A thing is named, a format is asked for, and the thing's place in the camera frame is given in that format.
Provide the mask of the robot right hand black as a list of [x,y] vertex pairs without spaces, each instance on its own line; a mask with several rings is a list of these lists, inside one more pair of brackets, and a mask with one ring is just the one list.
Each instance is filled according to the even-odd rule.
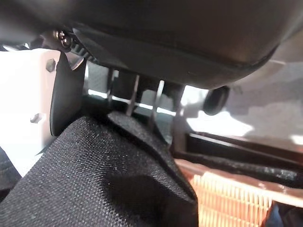
[[98,63],[215,88],[253,73],[303,27],[300,0],[3,0],[0,42],[71,32]]

